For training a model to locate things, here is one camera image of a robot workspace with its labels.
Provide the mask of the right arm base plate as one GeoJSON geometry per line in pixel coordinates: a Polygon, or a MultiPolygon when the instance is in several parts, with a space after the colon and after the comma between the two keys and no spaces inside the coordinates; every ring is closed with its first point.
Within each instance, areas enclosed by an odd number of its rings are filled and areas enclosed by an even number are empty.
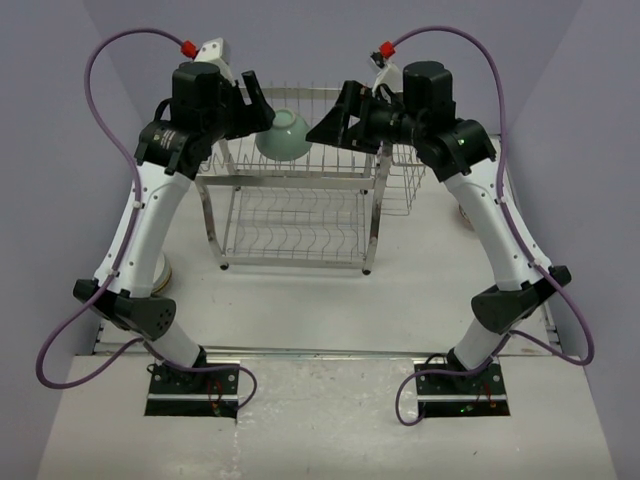
{"type": "Polygon", "coordinates": [[[471,377],[422,374],[415,379],[419,415],[430,418],[511,415],[501,365],[471,377]]]}

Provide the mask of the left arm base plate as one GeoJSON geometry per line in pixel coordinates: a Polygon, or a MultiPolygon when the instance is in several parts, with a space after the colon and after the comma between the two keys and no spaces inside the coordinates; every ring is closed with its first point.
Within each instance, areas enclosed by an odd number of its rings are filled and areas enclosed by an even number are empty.
{"type": "Polygon", "coordinates": [[[237,418],[237,370],[188,373],[153,363],[147,371],[145,416],[237,418]]]}

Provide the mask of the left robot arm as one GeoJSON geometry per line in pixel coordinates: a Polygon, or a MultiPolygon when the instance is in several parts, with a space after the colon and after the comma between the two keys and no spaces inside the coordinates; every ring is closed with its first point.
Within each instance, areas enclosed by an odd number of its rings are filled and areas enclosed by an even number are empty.
{"type": "Polygon", "coordinates": [[[211,63],[186,62],[172,74],[171,96],[139,134],[135,177],[111,246],[73,295],[117,328],[139,335],[172,380],[195,393],[208,379],[202,348],[178,324],[174,300],[153,292],[156,262],[177,207],[220,140],[268,130],[274,111],[254,71],[230,81],[211,63]]]}

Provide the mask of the celadon green bowl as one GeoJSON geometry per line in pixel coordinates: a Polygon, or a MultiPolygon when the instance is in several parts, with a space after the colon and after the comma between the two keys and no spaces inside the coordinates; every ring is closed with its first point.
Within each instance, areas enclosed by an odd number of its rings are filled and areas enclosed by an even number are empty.
{"type": "Polygon", "coordinates": [[[305,156],[312,144],[306,139],[310,127],[297,112],[281,108],[269,130],[255,136],[255,145],[261,155],[276,162],[295,161],[305,156]]]}

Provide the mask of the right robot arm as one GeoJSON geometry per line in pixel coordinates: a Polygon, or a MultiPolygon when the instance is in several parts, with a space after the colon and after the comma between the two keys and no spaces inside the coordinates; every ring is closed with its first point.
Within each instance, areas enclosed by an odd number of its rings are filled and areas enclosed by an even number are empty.
{"type": "Polygon", "coordinates": [[[471,300],[474,319],[448,353],[448,385],[467,393],[482,379],[480,366],[508,331],[554,293],[552,280],[567,285],[565,266],[544,254],[528,259],[504,218],[510,196],[498,182],[496,151],[484,127],[456,115],[453,77],[443,64],[419,61],[402,72],[403,90],[344,82],[334,106],[306,138],[363,153],[406,145],[444,184],[467,214],[488,257],[494,284],[471,300]]]}

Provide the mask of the light blue white bowl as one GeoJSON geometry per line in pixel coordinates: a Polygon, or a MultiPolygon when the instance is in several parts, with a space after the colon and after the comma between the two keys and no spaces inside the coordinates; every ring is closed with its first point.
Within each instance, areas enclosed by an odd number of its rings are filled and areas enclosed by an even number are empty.
{"type": "Polygon", "coordinates": [[[172,277],[172,267],[167,255],[161,252],[156,261],[152,293],[159,294],[170,282],[172,277]]]}

